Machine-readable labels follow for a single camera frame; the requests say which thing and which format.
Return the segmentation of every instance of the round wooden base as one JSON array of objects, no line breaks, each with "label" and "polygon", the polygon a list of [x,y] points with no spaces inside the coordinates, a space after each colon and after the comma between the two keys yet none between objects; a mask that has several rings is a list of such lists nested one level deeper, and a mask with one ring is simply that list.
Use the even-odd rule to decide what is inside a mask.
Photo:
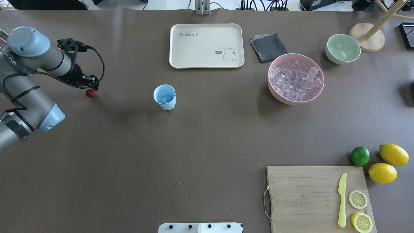
[{"label": "round wooden base", "polygon": [[365,52],[376,52],[380,50],[385,44],[385,37],[381,30],[378,30],[369,39],[361,38],[365,35],[374,25],[369,23],[359,23],[354,25],[349,31],[350,37],[354,38],[360,45],[361,50]]}]

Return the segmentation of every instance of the gray cloth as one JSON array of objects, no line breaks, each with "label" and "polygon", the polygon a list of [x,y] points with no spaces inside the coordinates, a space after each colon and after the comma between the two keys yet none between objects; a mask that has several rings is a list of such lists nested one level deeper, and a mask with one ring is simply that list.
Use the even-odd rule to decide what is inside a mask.
[{"label": "gray cloth", "polygon": [[288,53],[277,32],[254,36],[250,42],[258,54],[260,62],[272,61],[278,56]]}]

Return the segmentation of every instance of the robotic arm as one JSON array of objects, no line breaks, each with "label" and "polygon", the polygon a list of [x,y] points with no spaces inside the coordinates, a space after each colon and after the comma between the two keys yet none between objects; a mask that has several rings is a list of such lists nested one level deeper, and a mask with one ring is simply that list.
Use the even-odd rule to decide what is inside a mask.
[{"label": "robotic arm", "polygon": [[75,63],[78,52],[94,50],[71,38],[58,40],[58,46],[31,27],[18,27],[8,36],[8,46],[0,53],[0,92],[15,106],[0,112],[0,152],[39,129],[47,132],[65,115],[57,104],[34,82],[36,73],[51,76],[69,86],[98,90],[100,79],[87,76]]}]

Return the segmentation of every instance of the citrus fruit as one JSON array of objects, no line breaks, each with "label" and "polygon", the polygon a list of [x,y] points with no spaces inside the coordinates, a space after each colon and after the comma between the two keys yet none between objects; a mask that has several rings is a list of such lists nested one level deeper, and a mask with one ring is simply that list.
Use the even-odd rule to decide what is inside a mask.
[{"label": "citrus fruit", "polygon": [[368,233],[372,230],[371,218],[362,212],[355,212],[352,214],[351,223],[355,230],[360,233]]},{"label": "citrus fruit", "polygon": [[405,166],[408,162],[408,153],[394,144],[380,145],[380,156],[386,163],[393,166]]},{"label": "citrus fruit", "polygon": [[368,169],[368,175],[377,183],[388,184],[397,178],[397,171],[389,164],[376,163]]},{"label": "citrus fruit", "polygon": [[369,151],[364,146],[354,148],[351,153],[351,160],[358,167],[367,165],[370,158]]},{"label": "citrus fruit", "polygon": [[354,190],[349,194],[349,202],[357,209],[363,209],[368,204],[365,194],[359,190]]}]

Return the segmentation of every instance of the knife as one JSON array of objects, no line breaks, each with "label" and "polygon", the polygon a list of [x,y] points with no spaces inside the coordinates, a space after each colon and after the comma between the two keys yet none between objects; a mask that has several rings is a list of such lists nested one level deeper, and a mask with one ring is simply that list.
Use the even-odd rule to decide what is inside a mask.
[{"label": "knife", "polygon": [[347,187],[347,174],[343,173],[339,180],[338,193],[341,195],[341,206],[339,207],[338,225],[344,228],[346,225],[345,219],[345,189]]}]

